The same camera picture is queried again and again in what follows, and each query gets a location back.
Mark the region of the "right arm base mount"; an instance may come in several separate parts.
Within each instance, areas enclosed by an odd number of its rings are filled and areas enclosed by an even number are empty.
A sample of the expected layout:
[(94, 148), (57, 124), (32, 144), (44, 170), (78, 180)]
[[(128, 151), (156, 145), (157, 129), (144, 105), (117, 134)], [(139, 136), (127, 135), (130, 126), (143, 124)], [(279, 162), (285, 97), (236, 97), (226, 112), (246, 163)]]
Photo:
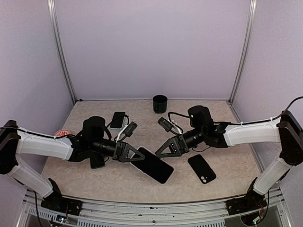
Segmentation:
[(267, 202), (264, 198), (254, 199), (254, 198), (234, 198), (226, 201), (226, 207), (229, 215), (240, 214), (252, 210), (260, 209), (261, 207), (266, 207)]

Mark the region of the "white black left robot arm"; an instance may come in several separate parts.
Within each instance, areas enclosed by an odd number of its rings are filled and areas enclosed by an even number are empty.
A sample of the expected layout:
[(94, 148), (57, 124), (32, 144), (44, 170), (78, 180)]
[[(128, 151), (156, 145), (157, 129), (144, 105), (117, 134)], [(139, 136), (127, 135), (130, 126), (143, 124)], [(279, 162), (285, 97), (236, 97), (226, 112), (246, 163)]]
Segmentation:
[(17, 126), (9, 120), (0, 129), (0, 173), (9, 175), (34, 190), (56, 210), (66, 206), (66, 199), (52, 179), (43, 178), (21, 159), (21, 154), (55, 157), (70, 162), (90, 159), (98, 167), (104, 156), (119, 162), (144, 160), (140, 151), (123, 141), (114, 141), (104, 118), (93, 116), (83, 122), (77, 135), (60, 137), (39, 134)]

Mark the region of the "black phone case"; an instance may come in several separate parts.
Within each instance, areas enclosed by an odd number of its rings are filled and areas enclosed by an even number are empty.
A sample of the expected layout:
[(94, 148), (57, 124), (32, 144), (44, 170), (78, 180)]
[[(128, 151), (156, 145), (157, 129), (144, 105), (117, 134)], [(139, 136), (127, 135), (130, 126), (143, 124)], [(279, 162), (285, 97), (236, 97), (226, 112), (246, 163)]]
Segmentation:
[(190, 157), (187, 162), (203, 184), (210, 183), (216, 179), (216, 174), (207, 161), (200, 155)]

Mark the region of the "black phone green edge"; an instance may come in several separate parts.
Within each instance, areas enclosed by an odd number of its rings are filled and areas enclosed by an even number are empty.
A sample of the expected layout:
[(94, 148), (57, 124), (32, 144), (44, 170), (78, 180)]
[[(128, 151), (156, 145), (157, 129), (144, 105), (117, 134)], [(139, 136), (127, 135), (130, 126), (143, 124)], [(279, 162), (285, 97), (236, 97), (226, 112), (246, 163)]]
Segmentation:
[(98, 168), (102, 168), (104, 166), (105, 166), (105, 161), (104, 161), (103, 158), (101, 160), (100, 159), (93, 159), (93, 158), (90, 159), (91, 169), (98, 169)]

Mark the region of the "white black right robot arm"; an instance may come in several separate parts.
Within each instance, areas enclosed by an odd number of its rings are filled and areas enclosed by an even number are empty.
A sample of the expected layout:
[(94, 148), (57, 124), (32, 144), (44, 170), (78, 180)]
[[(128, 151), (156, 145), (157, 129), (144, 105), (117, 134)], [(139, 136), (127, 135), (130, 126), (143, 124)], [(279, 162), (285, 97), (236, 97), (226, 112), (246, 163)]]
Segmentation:
[(281, 144), (279, 156), (250, 185), (242, 206), (252, 210), (263, 196), (293, 166), (303, 162), (303, 129), (290, 111), (255, 122), (215, 122), (206, 106), (188, 109), (192, 130), (168, 139), (157, 151), (157, 157), (180, 157), (190, 148), (205, 143), (212, 148), (227, 148), (239, 144), (276, 142)]

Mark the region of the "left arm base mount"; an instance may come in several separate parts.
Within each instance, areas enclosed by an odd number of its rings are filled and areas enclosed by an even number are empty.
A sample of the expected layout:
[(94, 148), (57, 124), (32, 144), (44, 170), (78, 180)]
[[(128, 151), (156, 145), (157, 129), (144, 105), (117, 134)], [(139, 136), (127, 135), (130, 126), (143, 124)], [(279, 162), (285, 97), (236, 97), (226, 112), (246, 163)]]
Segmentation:
[(57, 211), (64, 214), (78, 216), (83, 202), (80, 200), (69, 199), (61, 195), (50, 195), (41, 202), (41, 207)]

